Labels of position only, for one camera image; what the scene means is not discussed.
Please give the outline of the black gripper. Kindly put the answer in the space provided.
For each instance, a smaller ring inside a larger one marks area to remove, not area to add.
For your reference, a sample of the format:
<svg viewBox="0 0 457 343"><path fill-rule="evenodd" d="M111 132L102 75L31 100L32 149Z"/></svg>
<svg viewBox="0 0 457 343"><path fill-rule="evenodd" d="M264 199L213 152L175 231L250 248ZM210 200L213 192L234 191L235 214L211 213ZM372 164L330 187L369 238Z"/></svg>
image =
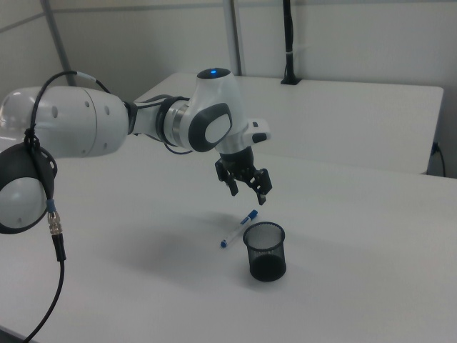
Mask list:
<svg viewBox="0 0 457 343"><path fill-rule="evenodd" d="M236 180L249 182L255 191L258 204L266 202L266 195L272 190L272 183L267 169L259 169L253 165L253 151L249 146L234 154L220 153L220 159L215 163L217 177L229 188L232 196L238 194Z"/></svg>

